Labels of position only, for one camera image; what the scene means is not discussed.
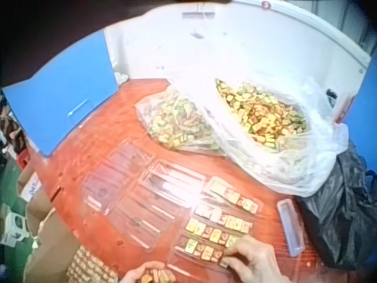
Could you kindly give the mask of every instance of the wooden table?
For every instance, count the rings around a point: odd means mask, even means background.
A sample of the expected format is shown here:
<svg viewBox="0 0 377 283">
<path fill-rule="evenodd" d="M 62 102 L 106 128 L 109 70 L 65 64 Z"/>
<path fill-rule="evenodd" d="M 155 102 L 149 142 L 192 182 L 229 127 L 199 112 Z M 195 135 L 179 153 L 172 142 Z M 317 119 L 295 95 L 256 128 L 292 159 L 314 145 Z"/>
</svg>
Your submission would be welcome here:
<svg viewBox="0 0 377 283">
<path fill-rule="evenodd" d="M 219 176 L 234 185 L 241 194 L 252 194 L 260 199 L 264 203 L 264 208 L 254 220 L 254 237 L 274 246 L 277 261 L 284 275 L 294 281 L 305 282 L 306 274 L 315 273 L 320 264 L 318 255 L 306 235 L 305 251 L 297 258 L 289 256 L 276 209 L 277 202 L 287 196 L 266 188 L 226 158 L 170 151 L 147 135 L 137 119 L 134 105 L 141 98 L 163 91 L 167 86 L 165 80 L 131 80 L 122 85 L 118 93 L 74 129 L 49 158 L 32 152 L 32 163 L 43 188 L 65 223 L 83 245 L 117 270 L 120 276 L 145 261 L 168 260 L 167 255 L 170 253 L 174 237 L 179 233 L 183 220 L 187 219 L 188 210 L 182 210 L 175 224 L 161 236 L 158 246 L 147 253 L 128 235 L 116 229 L 110 223 L 109 215 L 104 216 L 90 208 L 81 196 L 85 178 L 124 140 L 131 140 L 154 154 L 156 158 L 204 174 L 207 180 L 212 176 Z M 122 188 L 118 205 L 121 205 L 121 197 L 131 190 L 136 182 L 134 180 Z M 190 261 L 183 260 L 180 264 L 188 272 L 200 272 L 197 271 L 197 265 Z M 180 282 L 196 282 L 177 275 Z M 209 272 L 201 276 L 204 276 L 203 282 L 227 282 L 227 277 L 222 273 Z"/>
</svg>

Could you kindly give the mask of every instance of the blue board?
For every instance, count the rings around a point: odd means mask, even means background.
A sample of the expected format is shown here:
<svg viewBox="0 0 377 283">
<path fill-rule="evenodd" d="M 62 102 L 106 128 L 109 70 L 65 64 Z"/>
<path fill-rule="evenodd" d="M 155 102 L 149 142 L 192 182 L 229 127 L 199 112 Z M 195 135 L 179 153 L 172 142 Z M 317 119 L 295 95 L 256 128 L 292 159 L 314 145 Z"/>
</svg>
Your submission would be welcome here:
<svg viewBox="0 0 377 283">
<path fill-rule="evenodd" d="M 67 134 L 118 90 L 103 31 L 76 42 L 29 80 L 4 88 L 17 120 L 49 156 Z"/>
<path fill-rule="evenodd" d="M 377 172 L 377 52 L 374 52 L 359 93 L 346 116 L 349 137 L 368 169 Z"/>
</svg>

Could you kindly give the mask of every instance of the hand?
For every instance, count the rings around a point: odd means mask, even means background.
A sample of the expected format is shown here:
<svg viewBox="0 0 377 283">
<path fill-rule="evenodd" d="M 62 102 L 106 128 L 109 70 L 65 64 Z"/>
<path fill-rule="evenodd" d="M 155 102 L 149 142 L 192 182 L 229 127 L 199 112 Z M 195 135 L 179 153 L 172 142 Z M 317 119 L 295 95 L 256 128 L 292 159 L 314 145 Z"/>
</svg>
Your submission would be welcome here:
<svg viewBox="0 0 377 283">
<path fill-rule="evenodd" d="M 142 266 L 128 271 L 125 277 L 120 281 L 120 283 L 135 283 L 139 280 L 145 273 L 146 269 L 159 269 L 162 270 L 165 265 L 159 261 L 149 261 L 142 264 Z M 169 276 L 171 282 L 176 281 L 176 277 L 170 270 L 165 270 L 165 273 Z"/>
<path fill-rule="evenodd" d="M 245 265 L 236 257 L 240 254 L 246 257 Z M 224 251 L 224 260 L 238 274 L 243 283 L 289 283 L 287 277 L 281 275 L 277 265 L 275 251 L 271 245 L 259 242 L 249 235 L 239 239 L 234 245 Z"/>
<path fill-rule="evenodd" d="M 7 144 L 2 150 L 1 150 L 1 152 L 3 153 L 3 154 L 5 154 L 8 150 L 9 150 L 9 148 L 10 148 L 10 146 L 11 146 L 11 144 Z"/>
<path fill-rule="evenodd" d="M 10 138 L 12 140 L 16 139 L 17 135 L 19 134 L 19 132 L 22 131 L 22 128 L 21 127 L 18 127 L 17 130 L 13 131 L 12 133 L 9 134 Z"/>
</svg>

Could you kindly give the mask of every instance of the cardboard box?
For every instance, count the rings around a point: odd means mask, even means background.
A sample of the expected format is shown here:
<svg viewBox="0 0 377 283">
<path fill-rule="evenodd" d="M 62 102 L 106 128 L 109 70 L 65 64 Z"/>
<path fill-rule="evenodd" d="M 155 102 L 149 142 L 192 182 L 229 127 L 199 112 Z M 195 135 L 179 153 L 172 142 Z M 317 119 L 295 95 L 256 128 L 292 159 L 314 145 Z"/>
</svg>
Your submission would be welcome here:
<svg viewBox="0 0 377 283">
<path fill-rule="evenodd" d="M 17 195 L 29 202 L 41 187 L 41 181 L 29 162 L 18 177 L 16 184 Z"/>
<path fill-rule="evenodd" d="M 26 219 L 30 234 L 33 237 L 38 235 L 41 222 L 46 219 L 52 208 L 52 203 L 43 189 L 38 190 L 27 204 Z"/>
<path fill-rule="evenodd" d="M 38 239 L 40 246 L 25 266 L 24 283 L 68 282 L 67 269 L 80 243 L 55 210 L 43 221 Z"/>
</svg>

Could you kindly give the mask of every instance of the black plastic bag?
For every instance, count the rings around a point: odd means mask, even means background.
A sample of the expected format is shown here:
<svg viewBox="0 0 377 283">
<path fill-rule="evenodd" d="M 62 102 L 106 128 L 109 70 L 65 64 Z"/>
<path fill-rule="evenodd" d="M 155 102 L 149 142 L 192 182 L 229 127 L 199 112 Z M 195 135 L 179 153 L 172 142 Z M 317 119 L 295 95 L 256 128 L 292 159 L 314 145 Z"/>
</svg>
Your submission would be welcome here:
<svg viewBox="0 0 377 283">
<path fill-rule="evenodd" d="M 365 165 L 349 142 L 318 192 L 296 197 L 307 234 L 328 267 L 358 269 L 377 246 L 377 200 L 365 177 Z"/>
</svg>

